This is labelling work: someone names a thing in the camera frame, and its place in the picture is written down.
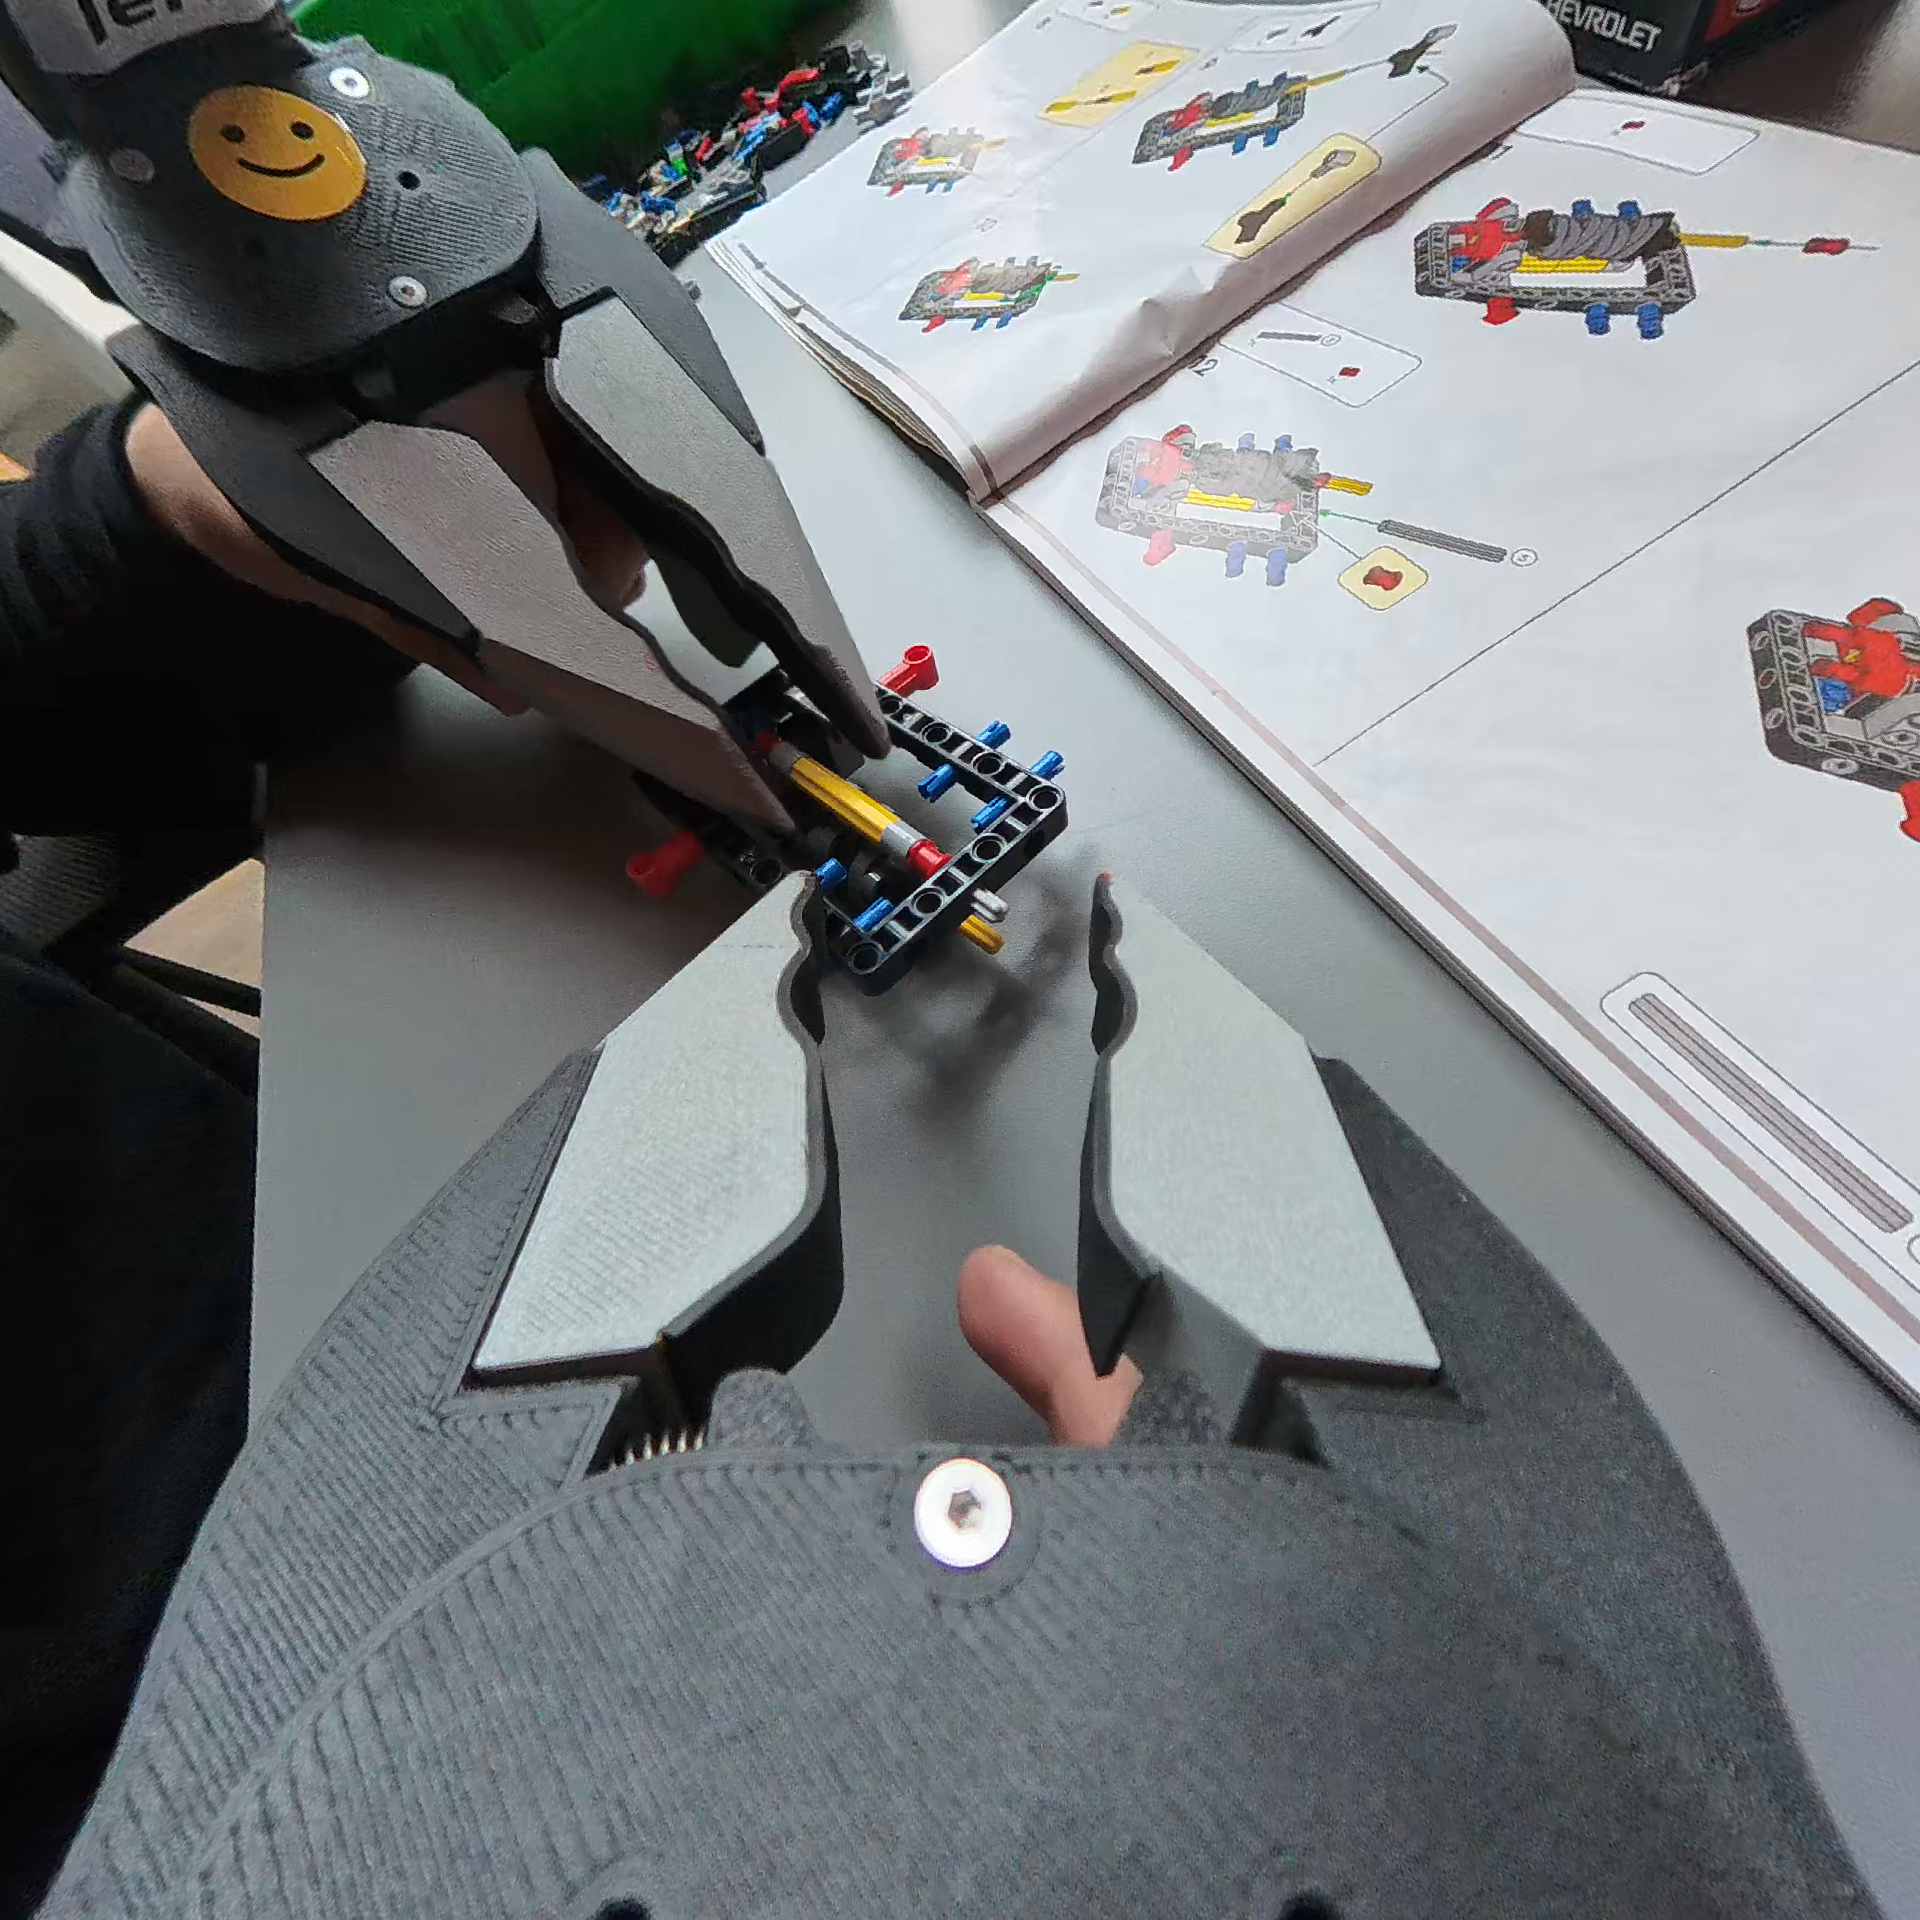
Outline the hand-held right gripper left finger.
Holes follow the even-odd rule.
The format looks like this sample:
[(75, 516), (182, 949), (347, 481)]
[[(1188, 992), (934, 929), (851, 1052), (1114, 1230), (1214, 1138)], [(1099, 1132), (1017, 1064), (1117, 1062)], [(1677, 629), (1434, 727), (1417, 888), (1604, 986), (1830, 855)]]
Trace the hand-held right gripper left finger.
[(714, 1386), (825, 1336), (845, 1269), (820, 922), (815, 880), (779, 880), (597, 1048), (479, 1381)]

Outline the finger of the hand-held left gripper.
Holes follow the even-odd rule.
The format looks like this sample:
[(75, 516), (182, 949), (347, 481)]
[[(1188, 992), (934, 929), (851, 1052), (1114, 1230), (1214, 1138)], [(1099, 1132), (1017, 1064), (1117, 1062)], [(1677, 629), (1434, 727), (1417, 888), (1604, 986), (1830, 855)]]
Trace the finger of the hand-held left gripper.
[(738, 823), (794, 825), (721, 710), (603, 604), (561, 527), (479, 441), (361, 422), (309, 462), (470, 622), (483, 668), (506, 688)]
[(547, 389), (611, 468), (690, 629), (765, 644), (862, 756), (892, 748), (863, 665), (777, 468), (623, 302), (572, 316)]

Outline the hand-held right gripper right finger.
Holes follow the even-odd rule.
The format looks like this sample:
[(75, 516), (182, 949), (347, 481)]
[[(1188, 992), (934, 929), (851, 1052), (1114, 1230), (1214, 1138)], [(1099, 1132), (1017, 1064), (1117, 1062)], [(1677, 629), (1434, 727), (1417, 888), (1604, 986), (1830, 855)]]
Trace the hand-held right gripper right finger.
[(1302, 1034), (1139, 888), (1093, 892), (1077, 1303), (1095, 1369), (1436, 1378)]

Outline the black lego frame assembly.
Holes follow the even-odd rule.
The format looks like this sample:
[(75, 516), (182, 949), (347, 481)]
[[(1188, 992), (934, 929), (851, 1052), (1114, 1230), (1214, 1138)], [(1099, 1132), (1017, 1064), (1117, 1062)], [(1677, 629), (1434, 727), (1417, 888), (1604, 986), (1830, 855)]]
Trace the black lego frame assembly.
[[(1006, 886), (1066, 830), (1060, 786), (1066, 760), (1046, 752), (1030, 764), (1007, 750), (1010, 729), (990, 721), (964, 730), (926, 709), (921, 694), (940, 681), (926, 644), (906, 649), (875, 681), (892, 752), (923, 769), (926, 805), (949, 796), (971, 802), (964, 832), (943, 842), (899, 806), (853, 777), (851, 743), (809, 704), (782, 668), (771, 668), (722, 713), (735, 721), (756, 767), (772, 777), (791, 828), (746, 828), (649, 774), (636, 774), (641, 797), (667, 825), (667, 837), (631, 855), (627, 874), (643, 895), (669, 897), (702, 863), (730, 872), (754, 895), (782, 880), (805, 877), (823, 910), (823, 949), (871, 997), (889, 992), (917, 962), (956, 943), (997, 956), (1003, 922), (970, 913), (974, 888)], [(951, 856), (931, 880), (901, 863), (921, 837)]]

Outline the person's left forearm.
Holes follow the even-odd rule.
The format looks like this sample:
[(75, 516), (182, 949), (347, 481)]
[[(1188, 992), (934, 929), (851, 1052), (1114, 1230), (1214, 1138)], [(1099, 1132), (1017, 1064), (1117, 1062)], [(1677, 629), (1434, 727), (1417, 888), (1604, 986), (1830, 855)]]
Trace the person's left forearm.
[(2, 828), (250, 825), (266, 765), (329, 744), (414, 669), (243, 583), (138, 489), (138, 397), (54, 433), (2, 503)]

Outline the pile of loose lego pieces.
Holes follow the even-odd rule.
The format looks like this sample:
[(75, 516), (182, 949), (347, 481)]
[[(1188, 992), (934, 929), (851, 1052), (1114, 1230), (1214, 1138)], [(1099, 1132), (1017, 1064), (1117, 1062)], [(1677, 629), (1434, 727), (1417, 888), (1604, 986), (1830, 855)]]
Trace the pile of loose lego pieces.
[(769, 84), (740, 84), (705, 118), (674, 132), (645, 165), (577, 181), (578, 192), (633, 232), (666, 268), (769, 201), (769, 175), (823, 132), (887, 124), (915, 81), (862, 41), (836, 41)]

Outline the lego instruction booklet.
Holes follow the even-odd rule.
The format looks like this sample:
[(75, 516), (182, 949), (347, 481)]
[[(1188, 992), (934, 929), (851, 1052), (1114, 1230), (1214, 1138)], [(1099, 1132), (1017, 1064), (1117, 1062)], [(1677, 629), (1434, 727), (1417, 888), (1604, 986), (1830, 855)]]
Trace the lego instruction booklet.
[(1915, 1402), (1915, 156), (1036, 5), (710, 260)]

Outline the black lego set box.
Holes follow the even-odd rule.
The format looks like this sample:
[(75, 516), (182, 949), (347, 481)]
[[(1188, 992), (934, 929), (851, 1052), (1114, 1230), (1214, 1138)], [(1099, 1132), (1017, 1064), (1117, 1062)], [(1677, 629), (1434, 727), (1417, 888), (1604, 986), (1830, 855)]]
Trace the black lego set box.
[(1542, 1), (1581, 78), (1682, 97), (1723, 68), (1812, 38), (1817, 53), (1887, 24), (1892, 1)]

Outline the person's left hand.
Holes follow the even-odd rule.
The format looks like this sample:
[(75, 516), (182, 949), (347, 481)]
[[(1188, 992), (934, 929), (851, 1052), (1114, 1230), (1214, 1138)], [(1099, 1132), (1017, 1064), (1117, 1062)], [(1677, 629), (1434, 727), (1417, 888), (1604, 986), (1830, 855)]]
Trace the person's left hand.
[[(555, 407), (515, 377), (468, 386), (428, 410), (425, 420), (466, 433), (561, 527), (593, 592), (611, 607), (643, 596), (647, 550), (621, 511), (601, 497), (577, 457)], [(290, 605), (317, 607), (388, 642), (401, 654), (438, 669), (500, 713), (523, 713), (526, 702), (494, 681), (442, 634), (337, 585), (305, 576), (261, 541), (233, 503), (215, 487), (181, 441), (169, 417), (142, 400), (126, 431), (135, 490), (158, 525), (243, 585)]]

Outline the person's right hand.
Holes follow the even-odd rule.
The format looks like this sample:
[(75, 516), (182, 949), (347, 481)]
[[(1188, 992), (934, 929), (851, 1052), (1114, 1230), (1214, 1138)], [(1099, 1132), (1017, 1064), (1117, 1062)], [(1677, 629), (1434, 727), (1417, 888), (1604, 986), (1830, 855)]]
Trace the person's right hand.
[(1077, 1293), (1017, 1252), (990, 1244), (957, 1269), (959, 1330), (998, 1381), (1069, 1448), (1103, 1448), (1141, 1386), (1141, 1369), (1117, 1354), (1093, 1365)]

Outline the green bin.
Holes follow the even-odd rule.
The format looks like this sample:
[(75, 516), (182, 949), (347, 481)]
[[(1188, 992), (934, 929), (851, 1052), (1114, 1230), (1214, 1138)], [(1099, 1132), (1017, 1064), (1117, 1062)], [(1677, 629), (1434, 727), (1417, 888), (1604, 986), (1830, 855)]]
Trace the green bin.
[(358, 37), (451, 80), (516, 145), (572, 153), (607, 141), (623, 104), (587, 1), (290, 5), (311, 41)]

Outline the person's dark clothing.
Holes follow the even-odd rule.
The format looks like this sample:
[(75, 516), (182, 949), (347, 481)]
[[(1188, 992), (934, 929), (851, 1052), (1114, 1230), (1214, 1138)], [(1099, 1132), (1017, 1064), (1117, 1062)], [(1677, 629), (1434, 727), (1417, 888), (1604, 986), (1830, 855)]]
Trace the person's dark clothing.
[(250, 1409), (254, 1096), (2, 962), (2, 1912), (118, 1736)]

